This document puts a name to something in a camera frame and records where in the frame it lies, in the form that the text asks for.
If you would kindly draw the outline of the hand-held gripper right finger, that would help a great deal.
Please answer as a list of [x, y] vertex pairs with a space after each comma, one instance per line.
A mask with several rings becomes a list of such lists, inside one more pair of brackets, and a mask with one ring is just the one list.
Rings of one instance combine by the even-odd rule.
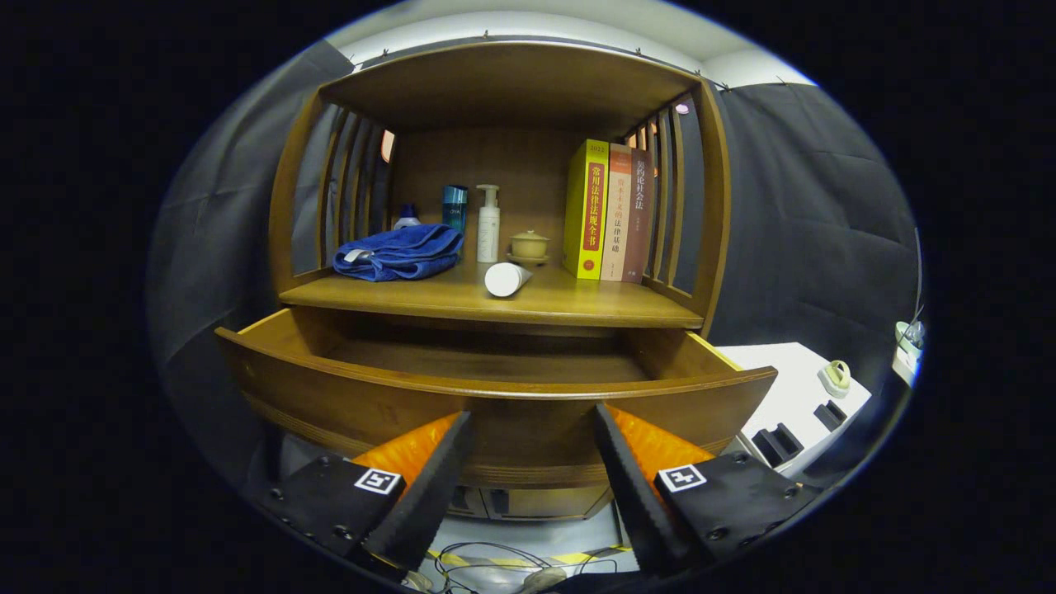
[[593, 435], [634, 556], [649, 575], [743, 556], [821, 496], [753, 454], [709, 454], [607, 403], [596, 405]]

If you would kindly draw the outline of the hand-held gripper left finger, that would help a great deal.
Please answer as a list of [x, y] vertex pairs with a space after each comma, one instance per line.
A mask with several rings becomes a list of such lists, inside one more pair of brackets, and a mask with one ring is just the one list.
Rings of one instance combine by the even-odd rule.
[[262, 495], [262, 508], [347, 563], [401, 580], [423, 561], [473, 444], [460, 411], [348, 459], [327, 454]]

